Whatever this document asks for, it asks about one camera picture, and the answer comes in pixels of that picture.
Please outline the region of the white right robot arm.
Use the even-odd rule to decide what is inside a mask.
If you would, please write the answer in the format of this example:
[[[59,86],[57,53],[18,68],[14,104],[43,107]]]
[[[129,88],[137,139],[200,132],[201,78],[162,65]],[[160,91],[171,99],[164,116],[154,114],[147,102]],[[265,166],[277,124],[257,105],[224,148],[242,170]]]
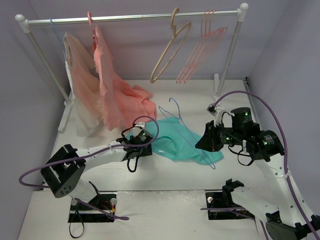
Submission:
[[[320,217],[308,207],[295,181],[285,170],[285,150],[271,130],[261,130],[253,122],[251,109],[240,107],[230,111],[232,126],[212,120],[195,148],[218,152],[224,146],[240,146],[237,155],[250,157],[247,166],[256,164],[272,191],[275,204],[269,203],[235,180],[222,187],[220,203],[226,208],[240,206],[263,223],[263,230],[273,240],[304,240],[313,230],[320,229]]]

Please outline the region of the teal t shirt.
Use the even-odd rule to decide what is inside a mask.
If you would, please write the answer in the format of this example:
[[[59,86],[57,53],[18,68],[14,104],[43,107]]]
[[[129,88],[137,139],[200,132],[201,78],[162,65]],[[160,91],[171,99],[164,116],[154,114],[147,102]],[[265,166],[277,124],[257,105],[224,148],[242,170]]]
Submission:
[[[153,121],[147,122],[145,129],[153,136],[158,135],[151,144],[152,152],[174,162],[193,161],[200,165],[213,165],[224,158],[218,152],[207,152],[195,148],[201,136],[190,131],[180,123],[178,118],[169,117],[157,121],[159,128]]]

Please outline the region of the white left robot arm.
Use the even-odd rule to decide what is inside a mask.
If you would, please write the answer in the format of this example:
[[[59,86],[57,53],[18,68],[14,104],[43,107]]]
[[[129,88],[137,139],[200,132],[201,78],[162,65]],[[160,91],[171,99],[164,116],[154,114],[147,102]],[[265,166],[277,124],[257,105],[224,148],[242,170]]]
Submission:
[[[82,180],[82,174],[90,169],[152,155],[152,146],[144,145],[153,135],[144,127],[133,128],[129,138],[121,137],[108,145],[77,149],[70,144],[62,146],[47,162],[52,164],[40,170],[48,187],[56,198],[70,196],[81,200],[89,210],[96,209],[102,195],[91,182]]]

